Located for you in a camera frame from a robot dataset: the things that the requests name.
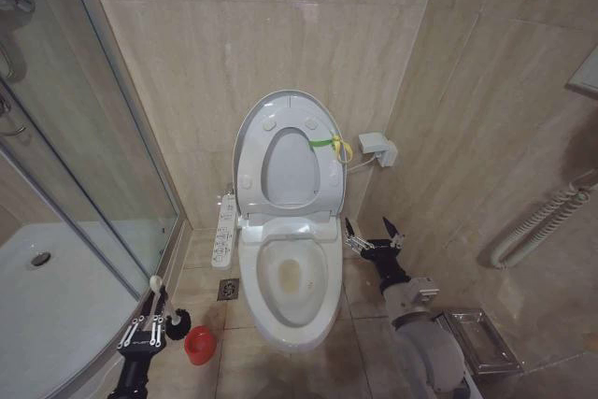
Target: power cord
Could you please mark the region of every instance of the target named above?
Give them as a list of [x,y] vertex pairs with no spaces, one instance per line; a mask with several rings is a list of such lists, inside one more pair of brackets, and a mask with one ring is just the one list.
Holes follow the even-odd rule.
[[361,164],[354,165],[353,167],[349,167],[349,168],[347,169],[347,172],[352,172],[352,171],[353,171],[353,170],[355,170],[356,168],[363,167],[364,165],[368,165],[368,164],[370,164],[371,162],[373,162],[375,159],[376,159],[376,154],[374,154],[374,156],[372,156],[370,159],[368,159],[368,160],[367,160],[367,161],[365,161],[364,163],[361,163]]

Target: white power plug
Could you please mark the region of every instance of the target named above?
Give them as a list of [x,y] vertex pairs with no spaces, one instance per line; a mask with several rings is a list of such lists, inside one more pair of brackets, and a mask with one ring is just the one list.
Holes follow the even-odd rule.
[[359,146],[363,154],[375,153],[382,167],[393,166],[399,153],[394,143],[379,132],[359,135]]

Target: toilet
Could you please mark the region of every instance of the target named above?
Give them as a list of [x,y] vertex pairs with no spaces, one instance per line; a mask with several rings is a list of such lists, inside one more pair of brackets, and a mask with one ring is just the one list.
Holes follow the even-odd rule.
[[318,100],[279,91],[249,112],[235,142],[241,279],[257,329],[287,351],[317,347],[338,310],[346,168],[331,145],[309,145],[332,135]]

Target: floor drain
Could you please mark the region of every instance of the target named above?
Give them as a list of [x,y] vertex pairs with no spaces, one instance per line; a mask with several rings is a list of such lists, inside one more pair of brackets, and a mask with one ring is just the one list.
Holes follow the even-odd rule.
[[50,260],[50,257],[52,257],[52,255],[49,252],[47,252],[47,251],[40,252],[39,254],[36,255],[36,257],[34,257],[31,260],[31,265],[41,266],[43,264],[47,264],[48,261]]
[[229,301],[239,296],[239,278],[223,279],[218,288],[218,300]]

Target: bathroom floor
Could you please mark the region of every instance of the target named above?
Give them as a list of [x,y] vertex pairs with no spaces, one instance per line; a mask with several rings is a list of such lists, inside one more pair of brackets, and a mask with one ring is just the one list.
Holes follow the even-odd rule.
[[174,304],[192,324],[217,336],[209,363],[193,366],[182,340],[168,341],[149,371],[149,398],[408,398],[400,375],[377,273],[344,249],[341,307],[335,326],[315,350],[287,354],[269,346],[253,326],[244,293],[217,301],[221,279],[240,278],[238,264],[212,269],[214,230],[195,231]]

